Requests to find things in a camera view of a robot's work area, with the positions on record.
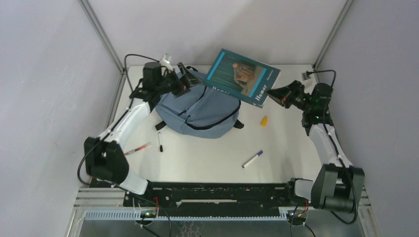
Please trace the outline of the teal Humor book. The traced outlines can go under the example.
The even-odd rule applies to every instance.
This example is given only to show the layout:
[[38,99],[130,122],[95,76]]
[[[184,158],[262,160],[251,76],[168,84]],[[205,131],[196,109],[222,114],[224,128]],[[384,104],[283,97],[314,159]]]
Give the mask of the teal Humor book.
[[221,49],[204,84],[262,108],[281,70],[227,49]]

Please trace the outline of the blue-grey student backpack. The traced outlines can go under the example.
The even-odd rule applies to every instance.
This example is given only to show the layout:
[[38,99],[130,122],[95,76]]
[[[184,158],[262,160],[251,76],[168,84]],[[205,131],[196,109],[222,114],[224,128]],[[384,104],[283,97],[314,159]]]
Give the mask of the blue-grey student backpack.
[[239,99],[199,84],[179,97],[172,93],[161,96],[155,111],[162,121],[155,129],[168,127],[183,135],[220,138],[233,128],[244,128],[238,119],[240,107]]

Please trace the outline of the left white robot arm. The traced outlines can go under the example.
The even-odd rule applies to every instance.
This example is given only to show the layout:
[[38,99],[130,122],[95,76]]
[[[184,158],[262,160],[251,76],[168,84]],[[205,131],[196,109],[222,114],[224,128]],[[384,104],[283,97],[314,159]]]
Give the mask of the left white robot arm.
[[203,82],[181,62],[174,68],[170,59],[171,55],[167,53],[160,60],[151,58],[145,63],[143,76],[137,86],[131,89],[127,107],[120,118],[100,135],[88,137],[84,142],[87,174],[135,194],[135,199],[143,206],[154,201],[154,192],[148,189],[151,183],[130,167],[123,149],[162,95],[172,93],[180,97]]

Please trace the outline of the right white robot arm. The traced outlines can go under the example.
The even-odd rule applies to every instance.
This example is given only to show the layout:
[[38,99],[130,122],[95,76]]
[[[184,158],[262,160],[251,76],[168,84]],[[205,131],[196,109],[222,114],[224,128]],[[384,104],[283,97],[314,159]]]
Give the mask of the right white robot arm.
[[314,181],[310,200],[316,209],[354,213],[358,208],[365,181],[363,169],[356,168],[344,154],[328,113],[333,88],[325,83],[314,86],[312,93],[293,81],[287,86],[267,91],[280,106],[302,110],[301,125],[313,142],[322,167]]

